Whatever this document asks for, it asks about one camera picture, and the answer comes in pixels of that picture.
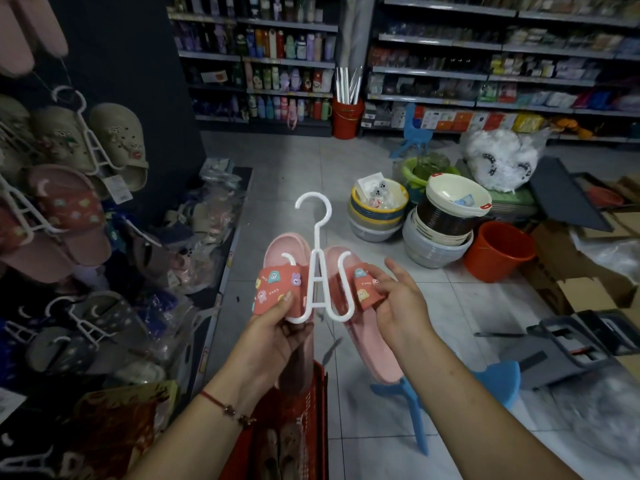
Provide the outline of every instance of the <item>tiled floor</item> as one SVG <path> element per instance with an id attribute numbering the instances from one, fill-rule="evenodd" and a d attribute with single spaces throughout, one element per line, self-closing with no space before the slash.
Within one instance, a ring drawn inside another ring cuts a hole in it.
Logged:
<path id="1" fill-rule="evenodd" d="M 507 280 L 478 282 L 459 263 L 431 270 L 414 264 L 401 241 L 370 244 L 351 233 L 346 202 L 354 181 L 375 171 L 390 175 L 389 149 L 394 143 L 373 140 L 295 136 L 203 133 L 207 151 L 232 157 L 238 165 L 255 169 L 250 198 L 241 218 L 240 242 L 225 293 L 210 361 L 217 370 L 250 316 L 255 276 L 271 240 L 283 232 L 299 232 L 312 242 L 313 224 L 324 215 L 322 204 L 294 208 L 306 191 L 321 191 L 332 201 L 333 217 L 321 230 L 323 246 L 345 245 L 364 261 L 381 265 L 391 256 L 418 282 L 429 304 L 431 320 L 441 338 L 471 369 L 482 370 L 497 361 L 505 339 L 477 339 L 473 332 L 523 330 L 549 314 L 538 295 L 514 275 Z M 457 145 L 434 142 L 453 161 Z M 640 171 L 636 153 L 608 149 L 557 146 L 548 153 L 560 156 L 571 171 L 591 171 L 614 178 Z M 460 474 L 438 432 L 423 413 L 430 454 L 415 444 L 409 411 L 402 401 L 373 395 L 373 380 L 345 328 L 316 316 L 316 360 L 329 374 L 329 460 L 331 480 L 459 479 Z M 334 341 L 339 345 L 328 355 Z M 546 392 L 522 391 L 512 413 L 530 431 L 586 480 L 637 479 L 628 465 L 581 443 L 563 420 Z"/>

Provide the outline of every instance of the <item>forearm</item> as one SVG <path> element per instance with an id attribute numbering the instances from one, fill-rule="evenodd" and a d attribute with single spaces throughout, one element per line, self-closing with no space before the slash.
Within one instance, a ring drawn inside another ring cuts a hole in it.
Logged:
<path id="1" fill-rule="evenodd" d="M 225 368 L 205 391 L 223 404 L 233 405 L 236 418 L 224 415 L 222 408 L 197 396 L 137 462 L 127 480 L 218 478 L 242 431 L 236 419 L 240 414 L 249 416 L 260 398 Z"/>
<path id="2" fill-rule="evenodd" d="M 580 478 L 435 333 L 407 339 L 396 357 L 465 480 Z"/>

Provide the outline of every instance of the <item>blue plastic stool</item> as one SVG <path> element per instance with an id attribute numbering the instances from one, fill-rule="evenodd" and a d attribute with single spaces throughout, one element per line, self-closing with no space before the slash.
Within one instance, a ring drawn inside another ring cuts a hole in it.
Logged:
<path id="1" fill-rule="evenodd" d="M 505 408 L 510 409 L 518 398 L 518 390 L 520 389 L 520 366 L 517 362 L 507 360 L 491 364 L 484 372 L 473 372 L 476 379 L 482 384 L 487 391 L 491 393 L 496 400 Z M 409 405 L 409 413 L 413 423 L 413 431 L 418 448 L 425 455 L 429 455 L 427 448 L 427 439 L 424 435 L 424 427 L 422 425 L 422 416 L 420 409 L 424 409 L 418 395 L 409 384 L 409 381 L 403 377 L 398 384 L 382 385 L 372 384 L 371 390 L 375 395 L 381 397 L 389 395 L 403 395 Z"/>
<path id="2" fill-rule="evenodd" d="M 407 104 L 404 106 L 406 113 L 404 115 L 404 142 L 395 152 L 389 155 L 389 158 L 400 158 L 402 152 L 409 148 L 412 144 L 423 144 L 426 148 L 433 137 L 432 130 L 423 130 L 413 127 L 413 115 L 415 113 L 415 104 Z"/>

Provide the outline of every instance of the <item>hand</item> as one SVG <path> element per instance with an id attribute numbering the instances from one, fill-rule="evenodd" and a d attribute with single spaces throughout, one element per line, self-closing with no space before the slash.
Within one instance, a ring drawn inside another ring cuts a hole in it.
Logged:
<path id="1" fill-rule="evenodd" d="M 408 340 L 419 340 L 435 331 L 427 302 L 411 275 L 390 258 L 385 258 L 385 265 L 397 281 L 373 264 L 365 264 L 364 268 L 380 282 L 376 290 L 387 295 L 376 310 L 376 318 L 380 335 L 397 356 Z"/>
<path id="2" fill-rule="evenodd" d="M 246 409 L 252 410 L 273 387 L 293 351 L 314 329 L 313 321 L 293 325 L 284 320 L 292 304 L 293 295 L 287 292 L 266 313 L 252 316 L 219 372 L 229 380 L 239 380 L 240 400 Z M 245 412 L 242 404 L 237 407 Z"/>

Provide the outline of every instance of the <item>red string bracelet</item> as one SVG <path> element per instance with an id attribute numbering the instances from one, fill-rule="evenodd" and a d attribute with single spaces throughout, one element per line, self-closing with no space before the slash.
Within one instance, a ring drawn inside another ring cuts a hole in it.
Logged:
<path id="1" fill-rule="evenodd" d="M 200 391 L 200 395 L 203 397 L 206 397 L 208 400 L 210 400 L 212 403 L 214 403 L 216 406 L 219 406 L 223 409 L 223 413 L 226 416 L 229 416 L 230 418 L 234 418 L 236 416 L 236 410 L 234 409 L 234 407 L 231 404 L 223 404 L 221 403 L 219 400 L 217 400 L 215 397 L 213 397 L 212 395 L 210 395 L 208 392 L 206 391 Z M 245 414 L 241 414 L 240 417 L 236 420 L 238 421 L 238 423 L 240 423 L 240 425 L 242 425 L 243 428 L 250 428 L 253 423 L 255 423 L 256 419 L 255 418 L 249 418 L 249 416 L 245 415 Z"/>

